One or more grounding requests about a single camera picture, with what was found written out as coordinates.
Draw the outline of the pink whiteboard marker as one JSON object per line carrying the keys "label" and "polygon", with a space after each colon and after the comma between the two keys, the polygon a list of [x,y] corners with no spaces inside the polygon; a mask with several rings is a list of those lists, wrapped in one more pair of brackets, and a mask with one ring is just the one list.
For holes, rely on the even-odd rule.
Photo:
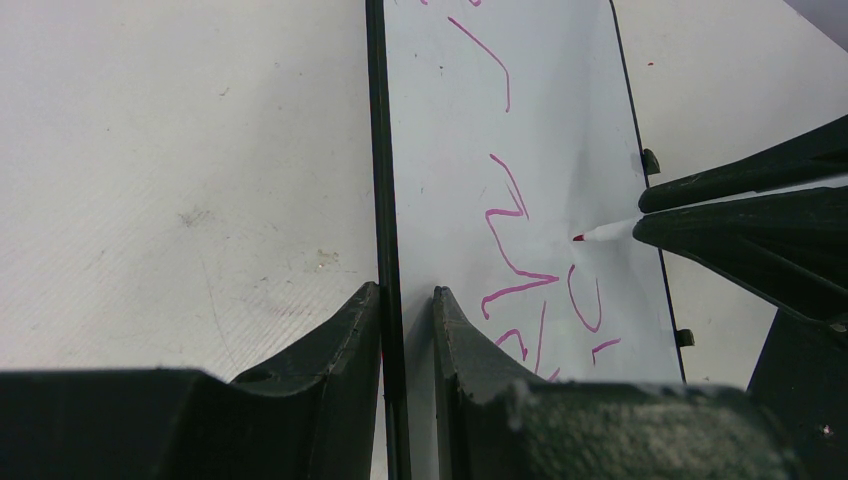
{"label": "pink whiteboard marker", "polygon": [[642,216],[636,216],[630,219],[604,224],[587,232],[576,235],[573,238],[573,241],[605,242],[617,240],[620,238],[629,238],[632,236],[633,228],[641,219]]}

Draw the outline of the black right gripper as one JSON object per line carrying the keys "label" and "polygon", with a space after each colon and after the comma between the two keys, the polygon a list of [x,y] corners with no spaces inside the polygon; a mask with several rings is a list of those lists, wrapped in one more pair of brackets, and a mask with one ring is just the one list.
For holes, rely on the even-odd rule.
{"label": "black right gripper", "polygon": [[776,314],[748,392],[781,422],[811,479],[845,479],[847,333],[829,326],[847,322],[846,188],[651,213],[632,235],[799,319]]}

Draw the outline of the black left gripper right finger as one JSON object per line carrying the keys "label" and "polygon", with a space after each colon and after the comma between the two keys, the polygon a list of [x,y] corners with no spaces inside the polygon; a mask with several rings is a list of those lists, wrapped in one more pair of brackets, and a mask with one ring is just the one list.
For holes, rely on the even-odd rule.
{"label": "black left gripper right finger", "polygon": [[545,381],[433,294],[443,479],[798,479],[777,420],[740,390]]}

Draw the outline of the black framed whiteboard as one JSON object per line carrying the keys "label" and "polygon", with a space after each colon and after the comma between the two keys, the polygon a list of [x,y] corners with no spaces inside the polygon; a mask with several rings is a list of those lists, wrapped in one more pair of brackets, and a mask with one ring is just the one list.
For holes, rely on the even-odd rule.
{"label": "black framed whiteboard", "polygon": [[614,4],[365,11],[390,477],[438,477],[438,286],[541,379],[683,382],[660,252],[577,240],[647,185]]}

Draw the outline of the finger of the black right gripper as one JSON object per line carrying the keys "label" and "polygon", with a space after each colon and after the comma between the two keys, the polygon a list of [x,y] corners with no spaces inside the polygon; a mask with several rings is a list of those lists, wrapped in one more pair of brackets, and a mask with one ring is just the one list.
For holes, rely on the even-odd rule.
{"label": "finger of the black right gripper", "polygon": [[638,207],[648,214],[748,192],[764,192],[847,172],[847,118],[742,160],[646,189]]}

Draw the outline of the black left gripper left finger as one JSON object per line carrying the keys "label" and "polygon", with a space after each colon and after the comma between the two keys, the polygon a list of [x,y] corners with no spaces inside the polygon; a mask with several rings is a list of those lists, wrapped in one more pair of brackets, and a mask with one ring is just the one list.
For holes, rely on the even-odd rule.
{"label": "black left gripper left finger", "polygon": [[5,479],[366,479],[379,289],[223,382],[191,369],[5,372]]}

